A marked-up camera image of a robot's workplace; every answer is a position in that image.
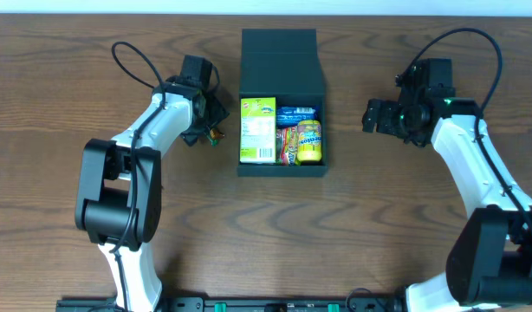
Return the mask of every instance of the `black open box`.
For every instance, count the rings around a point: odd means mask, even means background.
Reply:
[[[328,170],[326,91],[316,49],[316,30],[243,29],[239,86],[239,103],[244,98],[275,97],[276,107],[315,107],[322,129],[322,157],[318,165],[303,166],[239,162],[237,175],[322,177],[326,174]]]

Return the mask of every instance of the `black motor joint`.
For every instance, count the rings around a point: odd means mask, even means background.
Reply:
[[[212,71],[216,76],[216,85],[209,88]],[[220,121],[227,118],[230,113],[222,106],[216,97],[220,85],[220,76],[214,65],[202,56],[186,55],[179,75],[174,75],[166,82],[166,92],[180,94],[192,100],[193,122],[189,129],[181,133],[181,137],[188,146],[194,145],[198,137],[206,135],[212,145],[223,138],[217,130]]]
[[[440,118],[452,114],[478,114],[472,99],[455,97],[449,59],[417,61],[397,75],[401,93],[397,101],[371,99],[362,117],[362,131],[394,135],[405,143],[424,147],[430,143]]]

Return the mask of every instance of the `wood grain surface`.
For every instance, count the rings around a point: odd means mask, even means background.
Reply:
[[[115,41],[139,47],[163,76],[177,74],[186,54],[209,58],[231,110],[219,146],[178,140],[163,158],[153,247],[166,294],[345,296],[437,275],[466,222],[451,175],[432,148],[363,133],[360,118],[368,99],[396,99],[395,74],[457,27],[485,29],[501,44],[503,77],[486,120],[532,197],[532,19],[0,15],[0,311],[115,294],[107,262],[74,224],[85,143],[123,131],[150,99],[114,63]],[[318,29],[330,142],[323,179],[237,177],[243,28]],[[459,95],[485,96],[496,59],[481,37],[455,35],[426,56],[453,59]],[[138,56],[120,58],[153,81]]]

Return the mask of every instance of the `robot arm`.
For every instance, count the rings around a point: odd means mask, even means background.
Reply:
[[[218,138],[211,135],[219,132],[211,130],[228,116],[214,94],[207,92],[211,71],[211,63],[204,58],[186,56],[181,75],[169,78],[163,86],[163,107],[162,89],[155,88],[148,109],[126,131],[110,141],[92,139],[85,146],[75,223],[108,260],[118,290],[116,305],[125,310],[154,311],[160,299],[162,284],[154,269],[151,239],[161,211],[161,158],[178,136],[189,146],[203,134],[215,143]],[[131,154],[136,130],[137,164]],[[105,180],[131,180],[133,170],[138,178],[129,191],[105,186]],[[137,202],[129,223],[133,185]],[[110,253],[126,227],[123,244],[116,255]]]
[[[497,181],[495,174],[489,168],[486,159],[483,157],[480,148],[475,141],[475,134],[472,129],[474,121],[475,116],[471,115],[452,115],[447,119],[439,119],[431,137],[431,143],[433,144],[435,150],[444,159],[451,171],[451,175],[457,183],[457,188],[464,201],[467,218],[470,218],[475,209],[480,207],[498,207],[498,209],[502,211],[511,211],[511,213],[516,213],[516,207],[510,201],[509,197],[504,196],[500,183]],[[526,195],[520,189],[518,184],[512,179],[509,171],[497,154],[496,149],[491,144],[485,122],[480,120],[479,125],[480,134],[483,135],[483,144],[488,150],[493,162],[498,167],[499,172],[503,175],[507,183],[511,185],[511,191],[522,203],[522,206],[532,206],[532,199]],[[503,253],[503,234],[506,235],[506,233],[502,231],[500,240],[497,239],[494,242],[494,246],[489,246],[493,247],[491,248],[492,250],[500,250],[501,253]],[[477,238],[470,236],[468,239],[475,240]],[[486,258],[489,256],[489,254],[486,253],[485,255],[480,256]],[[501,262],[501,255],[496,256],[499,257],[498,260]],[[451,253],[450,258],[451,261],[448,262],[448,266],[454,266],[455,261],[452,260],[453,253]],[[483,261],[484,263],[481,263],[482,260],[480,260],[479,264],[486,266],[490,265],[490,262],[487,262],[485,259]],[[491,272],[489,275],[498,277],[499,269],[500,267],[497,267],[497,270],[493,268],[493,272]],[[477,272],[481,272],[481,270],[473,270],[470,273]],[[517,291],[507,291],[506,288],[503,288],[498,294],[498,297],[494,298],[493,300],[488,300],[488,303],[478,303],[474,306],[461,306],[451,293],[448,281],[453,283],[451,286],[456,288],[455,296],[458,296],[459,298],[464,298],[463,294],[460,293],[468,292],[467,289],[469,288],[469,285],[465,284],[462,286],[461,283],[455,283],[457,279],[453,279],[453,276],[449,277],[444,272],[426,282],[413,284],[408,287],[405,294],[405,301],[408,311],[451,312],[470,310],[473,307],[476,309],[497,309],[501,307],[499,304],[492,302],[500,302],[501,304],[532,303],[532,287],[528,286],[523,290],[524,295],[526,296],[523,298],[523,300],[520,300],[520,298],[517,297],[517,294],[520,292],[521,286],[516,285],[516,287],[518,287]],[[499,283],[497,279],[493,280],[492,282],[494,284]],[[474,286],[476,290],[478,290],[478,287],[479,283]],[[484,296],[496,295],[494,290],[491,289],[491,286],[489,285],[485,286],[485,290],[486,292],[477,293],[475,295],[475,302],[483,300],[481,298]]]
[[[510,198],[504,196],[503,188],[480,151],[473,129],[475,119],[473,115],[452,115],[450,118],[439,119],[431,137],[433,148],[451,171],[463,198],[467,218],[476,208],[490,205],[497,205],[505,211],[516,211]],[[484,120],[480,120],[479,127],[482,142],[497,169],[511,186],[511,191],[523,207],[532,206],[532,198],[513,180],[493,147]]]
[[[386,133],[424,147],[433,144],[449,167],[469,218],[444,273],[405,290],[408,312],[454,312],[532,304],[532,236],[525,213],[505,193],[477,135],[510,191],[529,211],[532,199],[512,179],[490,141],[472,99],[455,97],[451,61],[421,60],[398,83],[398,101],[370,100],[363,131]],[[519,245],[503,252],[505,241]]]

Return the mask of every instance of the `green connector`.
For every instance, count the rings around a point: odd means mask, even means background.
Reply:
[[[226,310],[227,310],[227,305],[225,303],[214,304],[214,312],[225,312]]]
[[[329,304],[328,312],[339,312],[339,304]]]

